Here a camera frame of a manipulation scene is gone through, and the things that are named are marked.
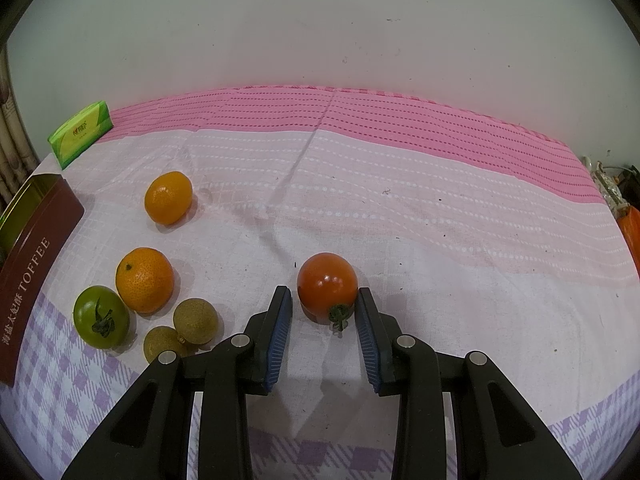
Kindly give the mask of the small red tomato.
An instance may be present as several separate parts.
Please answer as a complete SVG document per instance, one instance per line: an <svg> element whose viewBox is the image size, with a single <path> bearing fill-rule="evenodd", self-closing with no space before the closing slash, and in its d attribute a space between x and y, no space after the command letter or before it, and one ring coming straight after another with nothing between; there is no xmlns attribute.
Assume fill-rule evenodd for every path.
<svg viewBox="0 0 640 480"><path fill-rule="evenodd" d="M311 256L299 269L297 293L303 312L312 322L341 334L348 326L358 295L358 278L343 257L332 252Z"/></svg>

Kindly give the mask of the front longan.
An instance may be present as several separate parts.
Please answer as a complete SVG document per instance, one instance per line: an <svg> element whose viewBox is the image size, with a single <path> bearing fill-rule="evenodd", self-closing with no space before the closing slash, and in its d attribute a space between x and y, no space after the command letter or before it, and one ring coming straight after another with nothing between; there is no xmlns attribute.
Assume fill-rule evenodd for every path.
<svg viewBox="0 0 640 480"><path fill-rule="evenodd" d="M161 353L173 351L180 358L190 356L190 348L181 341L178 332L169 326L156 326L149 330L143 341L146 362L152 363Z"/></svg>

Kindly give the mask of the longan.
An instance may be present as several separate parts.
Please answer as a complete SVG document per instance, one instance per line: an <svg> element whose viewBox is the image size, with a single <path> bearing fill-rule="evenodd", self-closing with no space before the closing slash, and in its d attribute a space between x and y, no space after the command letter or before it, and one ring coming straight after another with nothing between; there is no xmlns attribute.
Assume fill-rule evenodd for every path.
<svg viewBox="0 0 640 480"><path fill-rule="evenodd" d="M181 341L178 332L169 326L156 326L149 330L143 341L146 362L152 363L161 353L173 351L180 358L190 356L190 348Z"/></svg>
<svg viewBox="0 0 640 480"><path fill-rule="evenodd" d="M180 302L175 308L174 327L182 340L201 347L216 336L218 314L208 301L202 298L189 298Z"/></svg>

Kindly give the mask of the back longan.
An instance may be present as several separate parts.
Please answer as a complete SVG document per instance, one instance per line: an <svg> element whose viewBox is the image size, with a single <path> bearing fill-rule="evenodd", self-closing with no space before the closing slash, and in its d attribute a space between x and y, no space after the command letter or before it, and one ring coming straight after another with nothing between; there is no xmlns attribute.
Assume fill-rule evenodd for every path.
<svg viewBox="0 0 640 480"><path fill-rule="evenodd" d="M189 298L180 302L175 308L174 327L182 340L201 347L216 336L218 314L208 301L202 298Z"/></svg>

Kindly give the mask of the green tomato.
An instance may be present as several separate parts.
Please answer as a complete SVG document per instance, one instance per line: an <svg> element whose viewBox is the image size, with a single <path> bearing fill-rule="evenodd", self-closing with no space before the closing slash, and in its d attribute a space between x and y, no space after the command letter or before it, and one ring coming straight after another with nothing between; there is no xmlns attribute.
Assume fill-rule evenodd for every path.
<svg viewBox="0 0 640 480"><path fill-rule="evenodd" d="M73 321L76 332L86 344L106 350L124 343L129 332L130 314L114 290L94 285L77 297Z"/></svg>

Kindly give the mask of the middle orange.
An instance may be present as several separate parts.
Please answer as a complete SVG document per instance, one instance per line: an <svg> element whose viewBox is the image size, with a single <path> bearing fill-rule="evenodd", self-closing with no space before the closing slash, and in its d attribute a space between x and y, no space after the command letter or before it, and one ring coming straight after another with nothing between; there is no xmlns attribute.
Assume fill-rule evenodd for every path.
<svg viewBox="0 0 640 480"><path fill-rule="evenodd" d="M174 270L169 260L151 247L138 247L116 268L115 285L126 306L151 315L168 303L174 292Z"/></svg>

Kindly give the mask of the far small orange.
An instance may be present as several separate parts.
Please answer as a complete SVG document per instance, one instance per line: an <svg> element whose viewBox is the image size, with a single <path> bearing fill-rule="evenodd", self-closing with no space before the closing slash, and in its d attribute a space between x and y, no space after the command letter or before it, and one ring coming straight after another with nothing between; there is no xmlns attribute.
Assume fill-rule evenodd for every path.
<svg viewBox="0 0 640 480"><path fill-rule="evenodd" d="M192 198L190 179L180 171L166 172L146 190L144 209L155 223L171 226L188 212Z"/></svg>

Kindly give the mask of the gold and red toffee tin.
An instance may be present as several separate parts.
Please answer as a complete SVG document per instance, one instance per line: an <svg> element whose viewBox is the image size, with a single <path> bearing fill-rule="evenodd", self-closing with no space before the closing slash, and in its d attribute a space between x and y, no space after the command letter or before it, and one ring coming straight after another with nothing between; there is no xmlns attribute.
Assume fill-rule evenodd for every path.
<svg viewBox="0 0 640 480"><path fill-rule="evenodd" d="M13 386L26 325L56 257L84 214L59 174L33 174L1 215L1 382Z"/></svg>

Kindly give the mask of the orange object at edge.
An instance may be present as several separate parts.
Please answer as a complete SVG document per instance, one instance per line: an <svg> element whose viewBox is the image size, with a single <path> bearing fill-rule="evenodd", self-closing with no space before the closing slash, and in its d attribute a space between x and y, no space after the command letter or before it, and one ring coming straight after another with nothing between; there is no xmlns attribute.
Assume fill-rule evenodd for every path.
<svg viewBox="0 0 640 480"><path fill-rule="evenodd" d="M587 156L580 159L612 212L639 269L639 170L603 166Z"/></svg>

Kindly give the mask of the beige patterned curtain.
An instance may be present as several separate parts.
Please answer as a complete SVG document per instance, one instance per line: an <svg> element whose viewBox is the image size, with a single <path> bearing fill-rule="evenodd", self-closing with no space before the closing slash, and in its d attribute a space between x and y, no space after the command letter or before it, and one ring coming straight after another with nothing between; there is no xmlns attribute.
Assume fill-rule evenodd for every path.
<svg viewBox="0 0 640 480"><path fill-rule="evenodd" d="M1 201L7 205L39 165L17 109L6 46L1 48Z"/></svg>

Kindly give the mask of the green tissue pack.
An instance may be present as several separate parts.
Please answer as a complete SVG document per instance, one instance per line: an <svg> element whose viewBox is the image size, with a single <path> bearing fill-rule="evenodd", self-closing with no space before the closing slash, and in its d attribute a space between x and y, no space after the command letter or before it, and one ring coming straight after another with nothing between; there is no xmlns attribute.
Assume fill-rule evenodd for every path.
<svg viewBox="0 0 640 480"><path fill-rule="evenodd" d="M105 101L91 103L67 119L48 136L48 143L62 169L113 128Z"/></svg>

